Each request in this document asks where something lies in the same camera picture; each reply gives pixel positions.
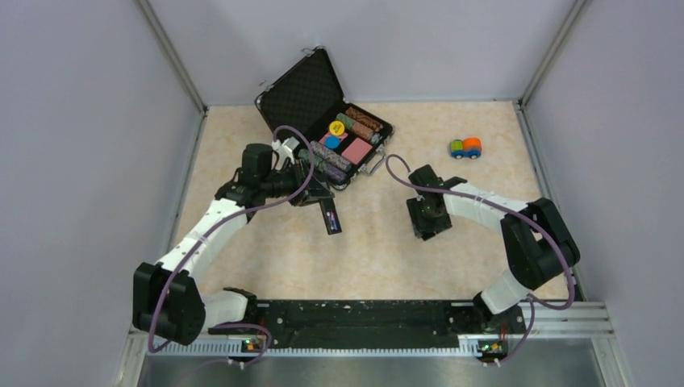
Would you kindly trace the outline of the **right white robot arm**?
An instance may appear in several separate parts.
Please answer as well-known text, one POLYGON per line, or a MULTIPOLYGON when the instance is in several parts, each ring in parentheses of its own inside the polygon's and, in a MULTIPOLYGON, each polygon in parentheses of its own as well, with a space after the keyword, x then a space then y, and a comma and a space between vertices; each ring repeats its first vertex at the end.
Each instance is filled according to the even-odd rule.
POLYGON ((472 220, 503 238, 507 269, 478 293, 473 322, 484 332, 505 323, 506 310, 581 259, 581 253, 553 201, 525 202, 486 192, 460 177, 444 180, 426 164, 411 172, 416 197, 407 200, 417 238, 429 240, 451 228, 453 217, 472 220))

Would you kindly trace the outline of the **purple battery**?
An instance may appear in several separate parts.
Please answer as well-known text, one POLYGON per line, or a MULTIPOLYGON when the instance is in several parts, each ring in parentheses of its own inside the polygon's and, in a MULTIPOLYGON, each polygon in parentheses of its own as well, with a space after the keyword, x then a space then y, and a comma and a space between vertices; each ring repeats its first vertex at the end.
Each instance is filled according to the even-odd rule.
POLYGON ((339 224, 339 222, 338 222, 338 220, 337 220, 336 215, 335 215, 334 213, 331 213, 330 217, 331 217, 331 220, 332 220, 332 228, 333 228, 334 230, 339 230, 339 229, 340 229, 340 224, 339 224))

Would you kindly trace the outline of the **black remote control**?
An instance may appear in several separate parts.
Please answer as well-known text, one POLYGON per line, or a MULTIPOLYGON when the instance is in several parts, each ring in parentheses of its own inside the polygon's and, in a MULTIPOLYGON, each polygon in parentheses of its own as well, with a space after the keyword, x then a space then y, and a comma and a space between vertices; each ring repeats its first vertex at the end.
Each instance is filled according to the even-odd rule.
POLYGON ((332 198, 323 199, 319 202, 324 225, 328 235, 336 235, 343 232, 340 218, 332 198))

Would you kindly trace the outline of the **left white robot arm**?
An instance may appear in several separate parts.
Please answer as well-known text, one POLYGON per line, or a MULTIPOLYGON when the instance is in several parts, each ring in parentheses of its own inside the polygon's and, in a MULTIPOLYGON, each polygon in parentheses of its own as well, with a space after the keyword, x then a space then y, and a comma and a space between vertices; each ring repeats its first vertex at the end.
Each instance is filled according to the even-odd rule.
POLYGON ((225 289, 203 296, 198 283, 230 239, 268 208, 269 198, 275 205, 318 204, 327 233, 341 233, 334 195, 317 169, 319 148, 316 141, 301 148, 295 138, 249 144, 233 179, 218 189, 191 231, 156 263, 142 263, 134 272, 133 327, 182 345, 226 323, 239 333, 253 331, 259 313, 252 295, 225 289))

